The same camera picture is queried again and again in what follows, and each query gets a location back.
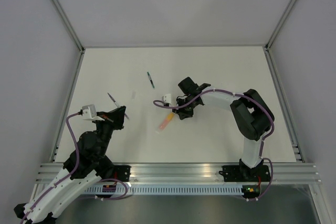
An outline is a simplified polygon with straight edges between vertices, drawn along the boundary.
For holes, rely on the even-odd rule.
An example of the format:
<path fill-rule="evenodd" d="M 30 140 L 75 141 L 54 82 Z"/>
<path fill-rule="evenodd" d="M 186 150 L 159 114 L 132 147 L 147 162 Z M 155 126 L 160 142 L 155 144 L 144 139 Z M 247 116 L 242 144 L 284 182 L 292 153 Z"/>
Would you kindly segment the purple marker pen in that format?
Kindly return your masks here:
<path fill-rule="evenodd" d="M 111 99 L 111 101 L 114 103 L 114 105 L 117 108 L 120 108 L 121 107 L 120 104 L 114 99 L 114 97 L 110 93 L 107 93 L 107 94 L 108 94 L 109 98 Z M 130 118 L 128 117 L 128 115 L 126 113 L 124 114 L 124 116 L 127 120 L 130 120 Z"/>

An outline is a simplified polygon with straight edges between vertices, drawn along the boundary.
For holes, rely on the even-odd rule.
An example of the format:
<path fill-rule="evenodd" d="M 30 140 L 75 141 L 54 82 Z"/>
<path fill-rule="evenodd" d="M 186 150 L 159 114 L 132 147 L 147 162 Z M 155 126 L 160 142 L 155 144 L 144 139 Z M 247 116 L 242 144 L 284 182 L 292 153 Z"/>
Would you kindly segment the pink highlighter pen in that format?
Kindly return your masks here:
<path fill-rule="evenodd" d="M 170 121 L 171 121 L 171 118 L 166 117 L 166 118 L 161 122 L 161 124 L 159 125 L 159 127 L 157 128 L 157 132 L 158 132 L 158 133 L 161 133 L 161 132 L 167 127 L 167 125 L 170 123 Z"/>

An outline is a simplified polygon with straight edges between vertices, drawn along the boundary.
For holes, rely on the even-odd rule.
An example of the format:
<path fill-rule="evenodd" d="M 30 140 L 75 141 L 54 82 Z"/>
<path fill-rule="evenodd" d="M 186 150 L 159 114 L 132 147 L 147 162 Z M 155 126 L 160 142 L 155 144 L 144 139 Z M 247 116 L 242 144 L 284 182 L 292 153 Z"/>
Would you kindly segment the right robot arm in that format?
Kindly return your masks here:
<path fill-rule="evenodd" d="M 235 173 L 245 181 L 262 176 L 264 141 L 274 131 L 274 114 L 259 93 L 249 89 L 242 94 L 213 88 L 209 83 L 198 85 L 190 77 L 182 80 L 178 87 L 184 98 L 177 97 L 178 108 L 173 112 L 180 120 L 192 118 L 198 105 L 208 105 L 230 110 L 236 125 L 244 137 L 243 155 Z"/>

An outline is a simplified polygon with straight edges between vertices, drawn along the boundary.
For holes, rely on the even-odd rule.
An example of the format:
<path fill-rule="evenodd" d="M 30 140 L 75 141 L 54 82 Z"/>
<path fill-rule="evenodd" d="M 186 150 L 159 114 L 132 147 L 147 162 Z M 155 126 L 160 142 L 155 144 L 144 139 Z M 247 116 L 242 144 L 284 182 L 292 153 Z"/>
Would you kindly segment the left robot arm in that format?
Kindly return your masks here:
<path fill-rule="evenodd" d="M 66 125 L 75 150 L 38 196 L 14 208 L 21 223 L 55 223 L 67 206 L 98 182 L 115 182 L 128 190 L 131 167 L 116 165 L 106 155 L 113 132 L 124 128 L 125 111 L 126 107 L 120 106 L 109 112 L 97 112 L 90 104 L 67 116 Z M 69 120 L 79 115 L 95 124 L 96 129 L 76 138 Z"/>

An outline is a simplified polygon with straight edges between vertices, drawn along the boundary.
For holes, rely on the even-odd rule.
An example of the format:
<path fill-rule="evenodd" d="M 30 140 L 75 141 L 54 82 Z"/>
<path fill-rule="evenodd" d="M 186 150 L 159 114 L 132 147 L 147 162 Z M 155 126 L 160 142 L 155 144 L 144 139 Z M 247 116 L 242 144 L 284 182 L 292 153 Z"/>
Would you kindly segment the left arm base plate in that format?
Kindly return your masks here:
<path fill-rule="evenodd" d="M 122 182 L 128 182 L 131 175 L 131 166 L 129 165 L 115 165 L 112 168 L 108 168 L 104 179 L 118 179 Z"/>

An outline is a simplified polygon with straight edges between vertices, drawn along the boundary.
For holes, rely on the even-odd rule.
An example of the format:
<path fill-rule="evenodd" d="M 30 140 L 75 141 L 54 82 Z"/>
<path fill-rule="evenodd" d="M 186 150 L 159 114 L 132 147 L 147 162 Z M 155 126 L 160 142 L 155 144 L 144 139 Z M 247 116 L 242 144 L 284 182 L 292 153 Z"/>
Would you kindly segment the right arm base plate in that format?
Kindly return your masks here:
<path fill-rule="evenodd" d="M 225 182 L 269 182 L 271 172 L 267 165 L 260 168 L 244 169 L 239 165 L 224 165 L 218 172 L 223 176 Z"/>

